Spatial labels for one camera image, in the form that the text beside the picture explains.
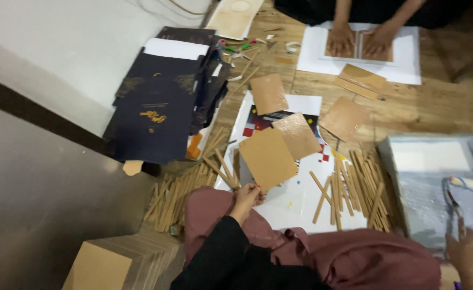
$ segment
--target woman's hand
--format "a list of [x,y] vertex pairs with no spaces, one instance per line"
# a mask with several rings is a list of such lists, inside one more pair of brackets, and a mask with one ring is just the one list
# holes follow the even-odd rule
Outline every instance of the woman's hand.
[[364,31],[363,34],[372,35],[367,43],[364,43],[362,54],[375,57],[381,55],[391,47],[399,26],[391,21],[387,21],[373,30]]
[[464,230],[463,220],[459,220],[459,241],[446,235],[449,261],[457,269],[464,289],[473,290],[473,229]]
[[333,30],[328,37],[329,49],[333,56],[340,57],[344,52],[353,55],[355,45],[355,32],[347,22],[334,22]]
[[233,217],[238,221],[240,226],[242,226],[242,223],[249,217],[251,208],[255,205],[262,204],[266,196],[267,193],[263,193],[261,188],[254,183],[248,183],[242,186],[236,192],[235,206],[229,216]]

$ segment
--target dusty pink hijab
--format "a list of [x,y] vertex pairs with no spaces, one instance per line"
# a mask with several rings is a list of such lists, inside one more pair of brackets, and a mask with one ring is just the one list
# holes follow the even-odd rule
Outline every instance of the dusty pink hijab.
[[[185,208],[186,264],[234,205],[233,194],[203,186]],[[439,262],[422,245],[369,229],[307,235],[300,227],[272,230],[255,210],[242,225],[251,244],[272,248],[272,261],[316,268],[333,289],[438,290]]]

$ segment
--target white wall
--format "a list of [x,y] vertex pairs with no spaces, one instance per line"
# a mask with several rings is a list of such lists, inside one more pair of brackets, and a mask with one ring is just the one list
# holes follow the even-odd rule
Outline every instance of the white wall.
[[[176,2],[204,12],[210,0]],[[145,41],[201,21],[169,0],[0,0],[0,83],[102,136]]]

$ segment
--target wooden floor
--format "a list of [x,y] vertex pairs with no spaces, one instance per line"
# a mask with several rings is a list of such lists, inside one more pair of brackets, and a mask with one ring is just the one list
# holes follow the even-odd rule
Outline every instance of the wooden floor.
[[[247,70],[244,78],[257,66],[254,75],[279,73],[285,92],[293,95],[323,97],[321,115],[339,96],[354,100],[371,112],[370,121],[356,133],[355,142],[340,142],[323,128],[323,139],[342,155],[348,156],[351,148],[368,150],[388,134],[398,132],[473,132],[473,9],[457,24],[442,30],[420,31],[421,86],[393,83],[395,88],[385,101],[371,101],[333,84],[336,76],[296,70],[299,49],[286,54],[285,43],[301,42],[305,25],[275,10],[271,0],[265,0],[249,32],[249,39],[265,39],[275,34],[277,43],[269,50],[263,49]],[[283,31],[264,30],[284,27]],[[276,63],[275,58],[291,58],[292,64]],[[240,75],[248,61],[235,60],[232,77]],[[450,76],[468,68],[458,83]],[[244,97],[247,85],[234,91],[240,82],[231,82],[230,93],[223,101],[215,128],[232,128]]]

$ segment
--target black clothing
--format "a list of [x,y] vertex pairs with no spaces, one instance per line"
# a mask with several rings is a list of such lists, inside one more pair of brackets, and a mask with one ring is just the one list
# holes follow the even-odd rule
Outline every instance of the black clothing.
[[[275,0],[276,9],[308,25],[318,25],[335,17],[336,0]],[[389,20],[405,0],[353,0],[349,22],[381,24]],[[405,24],[440,28],[460,16],[471,0],[427,0]]]
[[313,269],[271,263],[271,250],[251,245],[229,216],[217,223],[170,289],[331,290]]

